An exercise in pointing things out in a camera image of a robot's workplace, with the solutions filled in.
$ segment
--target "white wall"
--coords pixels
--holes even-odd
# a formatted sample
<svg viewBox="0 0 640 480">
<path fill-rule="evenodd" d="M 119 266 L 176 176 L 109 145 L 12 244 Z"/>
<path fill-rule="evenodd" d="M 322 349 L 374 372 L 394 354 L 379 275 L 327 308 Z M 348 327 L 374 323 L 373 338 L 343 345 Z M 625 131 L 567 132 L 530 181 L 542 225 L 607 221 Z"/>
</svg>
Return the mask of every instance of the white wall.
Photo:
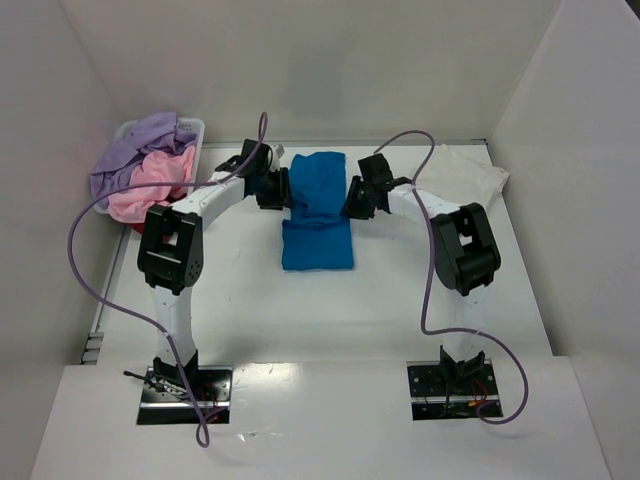
<svg viewBox="0 0 640 480">
<path fill-rule="evenodd" d="M 640 20 L 564 0 L 495 134 L 494 162 L 555 350 L 611 472 L 640 471 Z"/>
<path fill-rule="evenodd" d="M 55 0 L 0 2 L 0 63 L 0 476 L 20 480 L 95 310 L 71 277 L 66 233 L 119 115 Z M 98 286 L 110 227 L 93 215 L 78 236 Z"/>
<path fill-rule="evenodd" d="M 242 139 L 440 139 L 494 129 L 558 0 L 61 0 L 128 117 Z"/>
</svg>

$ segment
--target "black metal base plate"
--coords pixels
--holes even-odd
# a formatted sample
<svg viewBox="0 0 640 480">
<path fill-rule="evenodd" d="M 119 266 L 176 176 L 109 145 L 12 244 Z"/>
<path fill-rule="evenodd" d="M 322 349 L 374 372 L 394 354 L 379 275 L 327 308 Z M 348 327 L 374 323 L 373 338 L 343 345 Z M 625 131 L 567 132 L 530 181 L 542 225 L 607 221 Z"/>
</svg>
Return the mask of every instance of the black metal base plate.
<svg viewBox="0 0 640 480">
<path fill-rule="evenodd" d="M 231 367 L 199 367 L 197 382 L 194 385 L 203 385 L 203 388 L 195 388 L 194 394 L 198 399 L 198 405 L 204 411 L 213 408 L 226 407 L 213 417 L 209 423 L 229 423 L 229 408 L 231 400 Z M 206 388 L 213 392 L 215 402 L 212 401 Z M 177 425 L 197 424 L 198 417 L 191 403 L 180 393 L 157 392 L 148 385 L 142 387 L 140 409 L 138 410 L 138 425 Z"/>
<path fill-rule="evenodd" d="M 443 420 L 477 418 L 477 406 L 474 400 L 483 396 L 483 390 L 477 382 L 472 382 L 463 391 L 450 395 L 447 405 L 446 385 L 438 372 L 438 363 L 412 363 L 407 365 L 411 411 L 414 420 Z M 488 403 L 482 409 L 484 417 L 502 417 L 502 407 L 498 386 L 491 363 L 485 363 L 479 382 L 487 390 Z"/>
</svg>

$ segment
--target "white table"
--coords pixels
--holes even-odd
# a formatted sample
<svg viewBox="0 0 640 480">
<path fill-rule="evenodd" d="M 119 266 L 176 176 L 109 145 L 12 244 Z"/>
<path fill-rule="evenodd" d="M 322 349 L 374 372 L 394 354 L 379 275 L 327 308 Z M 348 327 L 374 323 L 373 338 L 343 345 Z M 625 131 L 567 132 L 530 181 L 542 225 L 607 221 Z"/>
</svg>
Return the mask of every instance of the white table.
<svg viewBox="0 0 640 480">
<path fill-rule="evenodd" d="M 463 154 L 490 162 L 484 145 L 456 146 Z M 291 147 L 296 153 L 337 150 L 347 155 L 347 178 L 359 173 L 357 160 L 373 147 Z M 215 165 L 237 148 L 204 149 L 198 173 L 205 180 Z M 410 176 L 425 146 L 385 149 L 395 176 Z M 488 211 L 502 255 L 489 288 L 486 330 L 520 354 L 551 355 L 515 235 L 502 198 Z M 428 263 L 424 228 L 379 212 L 353 221 L 356 267 L 349 272 L 284 272 L 283 212 L 262 211 L 250 198 L 223 214 L 204 235 L 205 268 L 193 292 L 193 331 L 201 364 L 336 360 L 436 360 L 440 338 L 420 332 L 419 315 Z M 153 305 L 136 267 L 140 236 L 132 233 L 114 274 L 110 297 L 148 315 Z M 429 325 L 448 325 L 448 291 L 434 282 Z M 143 368 L 155 352 L 148 325 L 105 309 L 99 364 Z M 502 355 L 493 345 L 491 356 Z"/>
<path fill-rule="evenodd" d="M 484 146 L 456 148 L 489 162 Z M 347 154 L 349 178 L 372 151 L 288 147 L 287 158 L 332 149 Z M 200 179 L 235 151 L 204 150 Z M 385 154 L 400 176 L 424 152 L 403 146 Z M 193 296 L 201 363 L 235 366 L 230 424 L 211 427 L 207 450 L 196 445 L 194 426 L 136 426 L 141 386 L 122 369 L 150 363 L 155 332 L 107 309 L 98 365 L 65 369 L 32 479 L 606 480 L 571 364 L 551 355 L 501 198 L 488 213 L 503 262 L 486 330 L 521 357 L 531 383 L 529 405 L 512 424 L 411 420 L 406 362 L 437 359 L 440 344 L 419 328 L 424 229 L 379 213 L 352 222 L 354 271 L 285 273 L 282 213 L 247 200 L 206 232 Z M 137 234 L 124 242 L 109 296 L 153 315 L 136 269 L 138 246 Z M 451 314 L 447 292 L 434 286 L 433 327 Z M 509 414 L 521 399 L 520 377 L 502 352 L 487 350 Z"/>
</svg>

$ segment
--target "white cloth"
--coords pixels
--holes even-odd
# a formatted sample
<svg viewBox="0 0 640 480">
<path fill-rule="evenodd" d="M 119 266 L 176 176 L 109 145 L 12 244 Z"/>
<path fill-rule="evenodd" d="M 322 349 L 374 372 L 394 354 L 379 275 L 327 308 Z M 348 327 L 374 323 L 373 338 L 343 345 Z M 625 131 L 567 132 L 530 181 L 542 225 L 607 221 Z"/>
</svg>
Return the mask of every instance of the white cloth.
<svg viewBox="0 0 640 480">
<path fill-rule="evenodd" d="M 461 205 L 477 202 L 487 209 L 508 178 L 502 168 L 477 162 L 443 144 L 436 148 L 417 185 L 444 200 Z"/>
</svg>

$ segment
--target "pile of clothes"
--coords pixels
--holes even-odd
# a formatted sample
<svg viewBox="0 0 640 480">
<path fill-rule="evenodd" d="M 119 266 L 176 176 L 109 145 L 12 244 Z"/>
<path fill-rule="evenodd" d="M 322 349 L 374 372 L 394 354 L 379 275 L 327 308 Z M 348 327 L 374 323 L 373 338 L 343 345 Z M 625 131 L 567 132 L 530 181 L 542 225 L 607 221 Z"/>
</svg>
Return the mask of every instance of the pile of clothes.
<svg viewBox="0 0 640 480">
<path fill-rule="evenodd" d="M 128 185 L 150 182 L 191 182 L 197 135 L 178 128 L 175 112 L 151 115 L 136 123 L 104 152 L 89 176 L 97 199 Z M 149 207 L 168 205 L 184 196 L 186 188 L 143 187 L 98 202 L 116 220 L 130 225 L 144 222 Z"/>
</svg>

